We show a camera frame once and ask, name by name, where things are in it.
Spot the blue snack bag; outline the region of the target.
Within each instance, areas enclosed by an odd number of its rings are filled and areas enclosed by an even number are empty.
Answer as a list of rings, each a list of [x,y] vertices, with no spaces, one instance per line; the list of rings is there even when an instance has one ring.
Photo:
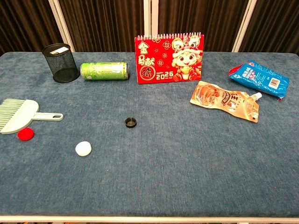
[[[273,95],[279,100],[286,96],[289,85],[289,78],[254,60],[232,68],[228,77],[246,87]]]

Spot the orange spouted sauce pouch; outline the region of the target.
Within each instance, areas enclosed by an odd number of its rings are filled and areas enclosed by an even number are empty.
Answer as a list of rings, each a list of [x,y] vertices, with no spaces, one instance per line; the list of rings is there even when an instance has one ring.
[[[258,122],[261,93],[249,95],[243,91],[225,90],[215,84],[199,81],[190,102],[209,109],[219,109],[235,117]]]

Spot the red 2026 desk calendar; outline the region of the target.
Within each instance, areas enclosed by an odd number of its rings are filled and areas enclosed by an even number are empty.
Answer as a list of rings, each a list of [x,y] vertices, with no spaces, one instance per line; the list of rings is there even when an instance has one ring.
[[[199,81],[205,36],[175,33],[135,38],[138,84]]]

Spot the black mesh pen holder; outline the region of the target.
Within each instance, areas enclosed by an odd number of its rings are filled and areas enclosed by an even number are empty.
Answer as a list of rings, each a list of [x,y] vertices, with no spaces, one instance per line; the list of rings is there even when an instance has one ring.
[[[42,50],[42,54],[56,82],[68,83],[79,77],[79,70],[68,44],[56,43],[49,45]]]

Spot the light green dustpan brush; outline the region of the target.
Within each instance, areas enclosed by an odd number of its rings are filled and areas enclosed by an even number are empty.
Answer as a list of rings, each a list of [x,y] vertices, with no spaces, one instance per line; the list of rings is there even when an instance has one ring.
[[[61,121],[63,118],[61,113],[39,112],[39,104],[34,100],[7,98],[0,104],[0,133],[16,133],[34,120]]]

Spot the red bottle cap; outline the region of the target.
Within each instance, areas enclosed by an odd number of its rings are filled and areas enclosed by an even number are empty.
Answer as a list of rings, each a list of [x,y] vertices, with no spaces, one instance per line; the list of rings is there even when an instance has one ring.
[[[26,127],[22,130],[20,130],[17,134],[18,139],[21,141],[28,141],[34,137],[35,133],[33,129]]]

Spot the blue table cloth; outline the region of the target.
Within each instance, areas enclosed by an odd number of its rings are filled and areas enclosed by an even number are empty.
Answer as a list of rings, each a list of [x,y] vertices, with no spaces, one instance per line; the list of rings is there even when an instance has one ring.
[[[290,79],[283,100],[259,99],[257,123],[191,104],[196,82],[139,85],[134,53],[73,56],[124,61],[129,79],[60,84],[41,53],[0,56],[0,103],[64,115],[32,122],[29,141],[0,134],[0,216],[299,217],[298,55],[204,53],[202,80],[227,90],[254,94],[228,78],[248,60]]]

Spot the white bottle cap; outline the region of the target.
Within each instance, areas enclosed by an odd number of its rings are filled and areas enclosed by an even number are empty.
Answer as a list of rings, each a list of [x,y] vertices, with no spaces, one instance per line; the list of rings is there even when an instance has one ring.
[[[92,146],[88,141],[82,141],[76,145],[75,151],[79,156],[87,156],[92,151]]]

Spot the green energy drink can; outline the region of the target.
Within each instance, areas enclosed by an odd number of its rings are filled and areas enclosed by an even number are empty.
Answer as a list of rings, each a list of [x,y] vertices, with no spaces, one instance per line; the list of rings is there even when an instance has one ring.
[[[82,63],[80,74],[86,81],[127,80],[128,68],[125,62]]]

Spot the white frame post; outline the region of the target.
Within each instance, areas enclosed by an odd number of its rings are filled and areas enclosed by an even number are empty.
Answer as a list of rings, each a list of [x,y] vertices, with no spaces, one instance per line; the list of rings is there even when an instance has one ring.
[[[60,7],[59,0],[48,0],[48,1],[64,43],[70,46],[72,52],[75,52],[74,45],[70,36],[70,32],[68,30],[62,9]]]
[[[257,0],[249,0],[248,1],[238,34],[236,36],[236,39],[235,39],[235,42],[234,42],[234,45],[232,48],[232,52],[239,52],[239,49],[241,47],[245,33],[247,31],[248,24],[250,22],[254,8],[256,6],[256,2],[257,2]]]
[[[158,34],[159,0],[143,0],[144,35]]]

